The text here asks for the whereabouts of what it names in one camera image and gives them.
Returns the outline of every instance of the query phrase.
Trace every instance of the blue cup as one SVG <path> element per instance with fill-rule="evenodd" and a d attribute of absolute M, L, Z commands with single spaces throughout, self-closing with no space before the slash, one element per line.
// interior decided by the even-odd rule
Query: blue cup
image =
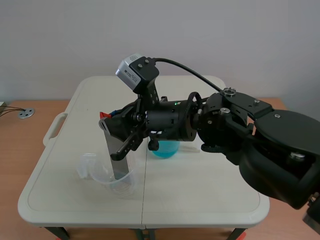
<path fill-rule="evenodd" d="M 179 141 L 159 141 L 158 151 L 152 151 L 154 155 L 160 158 L 170 158 L 172 157 L 179 149 Z"/>

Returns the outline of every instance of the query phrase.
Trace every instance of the screw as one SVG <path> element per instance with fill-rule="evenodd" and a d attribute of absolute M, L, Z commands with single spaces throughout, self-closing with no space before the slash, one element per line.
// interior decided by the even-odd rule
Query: screw
<path fill-rule="evenodd" d="M 230 113 L 230 109 L 229 108 L 226 108 L 226 107 L 223 107 L 223 108 L 220 108 L 220 114 L 229 114 Z"/>
<path fill-rule="evenodd" d="M 137 114 L 137 115 L 136 115 L 136 120 L 137 120 L 138 122 L 141 122 L 141 121 L 142 121 L 142 116 L 141 116 L 141 114 Z"/>

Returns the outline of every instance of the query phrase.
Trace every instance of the wire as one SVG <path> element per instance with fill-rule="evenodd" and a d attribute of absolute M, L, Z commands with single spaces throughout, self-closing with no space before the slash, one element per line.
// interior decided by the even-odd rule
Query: wire
<path fill-rule="evenodd" d="M 4 114 L 1 114 L 0 117 L 2 117 L 3 115 L 6 115 L 6 114 L 8 114 L 8 113 L 16 112 L 16 111 L 21 111 L 21 110 L 20 110 L 20 109 L 13 109 L 13 110 L 10 110 L 10 111 L 5 112 Z"/>
<path fill-rule="evenodd" d="M 179 68 L 182 68 L 183 70 L 186 70 L 187 72 L 195 75 L 197 78 L 201 79 L 202 81 L 204 81 L 206 84 L 208 84 L 210 87 L 214 88 L 218 92 L 221 91 L 220 87 L 218 87 L 217 85 L 213 84 L 208 79 L 206 79 L 204 76 L 201 76 L 199 73 L 195 72 L 194 70 L 188 68 L 185 65 L 182 65 L 179 62 L 176 62 L 176 61 L 173 61 L 173 60 L 170 60 L 170 59 L 167 59 L 167 58 L 153 58 L 153 60 L 155 62 L 163 62 L 163 63 L 172 64 L 172 65 L 175 65 L 175 66 L 177 66 Z"/>
<path fill-rule="evenodd" d="M 21 109 L 7 109 L 7 110 L 2 110 L 2 111 L 0 111 L 0 114 L 3 113 L 3 112 L 12 111 L 12 110 L 24 111 L 24 110 L 21 110 Z"/>
<path fill-rule="evenodd" d="M 6 108 L 10 108 L 10 109 L 19 109 L 19 110 L 25 111 L 25 109 L 24 109 L 24 108 L 16 107 L 16 106 L 5 106 L 4 108 L 5 108 L 5 109 L 6 109 Z"/>

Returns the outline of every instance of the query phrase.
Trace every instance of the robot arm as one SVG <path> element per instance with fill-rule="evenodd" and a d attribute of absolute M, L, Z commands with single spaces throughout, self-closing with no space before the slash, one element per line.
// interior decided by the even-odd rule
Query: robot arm
<path fill-rule="evenodd" d="M 159 98 L 156 62 L 183 68 L 218 93 L 204 99 L 197 92 L 187 100 Z M 190 68 L 165 58 L 134 54 L 122 61 L 116 75 L 138 97 L 100 120 L 104 130 L 123 142 L 110 155 L 113 161 L 135 151 L 146 137 L 150 137 L 149 150 L 156 151 L 160 140 L 193 141 L 198 134 L 203 151 L 224 154 L 258 192 L 294 209 L 309 202 L 304 221 L 320 234 L 320 122 L 273 109 L 232 88 L 220 89 Z M 247 117 L 254 124 L 247 124 Z"/>

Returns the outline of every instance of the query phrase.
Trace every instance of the wooden floor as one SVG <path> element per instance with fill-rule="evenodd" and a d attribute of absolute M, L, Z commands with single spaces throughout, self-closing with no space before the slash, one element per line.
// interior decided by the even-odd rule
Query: wooden floor
<path fill-rule="evenodd" d="M 278 99 L 269 99 L 283 108 Z M 17 203 L 30 174 L 44 150 L 43 137 L 55 116 L 68 101 L 16 101 L 12 106 L 35 108 L 35 115 L 21 120 L 16 112 L 0 118 L 0 240 L 54 240 L 44 228 L 29 225 L 20 218 Z M 293 210 L 271 199 L 270 212 L 258 226 L 248 229 L 245 240 L 320 240 L 302 222 L 306 208 Z M 131 230 L 68 228 L 72 240 L 134 240 Z M 171 228 L 156 231 L 157 240 L 225 240 L 232 229 Z"/>

